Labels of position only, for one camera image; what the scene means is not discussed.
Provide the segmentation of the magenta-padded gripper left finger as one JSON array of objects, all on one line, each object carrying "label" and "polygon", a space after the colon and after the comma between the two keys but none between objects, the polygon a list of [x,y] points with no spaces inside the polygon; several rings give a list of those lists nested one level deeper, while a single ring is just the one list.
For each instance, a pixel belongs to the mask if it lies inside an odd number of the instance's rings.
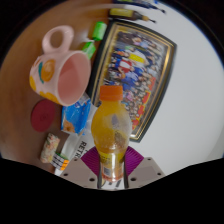
[{"label": "magenta-padded gripper left finger", "polygon": [[81,158],[73,158],[60,176],[84,188],[100,188],[100,159],[97,149],[91,148]]}]

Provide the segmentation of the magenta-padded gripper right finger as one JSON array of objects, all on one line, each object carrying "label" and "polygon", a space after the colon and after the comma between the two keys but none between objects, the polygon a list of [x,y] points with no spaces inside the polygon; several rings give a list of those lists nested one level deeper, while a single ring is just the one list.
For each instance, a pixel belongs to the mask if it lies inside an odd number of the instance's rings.
[{"label": "magenta-padded gripper right finger", "polygon": [[143,187],[164,176],[164,172],[152,157],[144,157],[132,147],[128,147],[124,160],[126,189]]}]

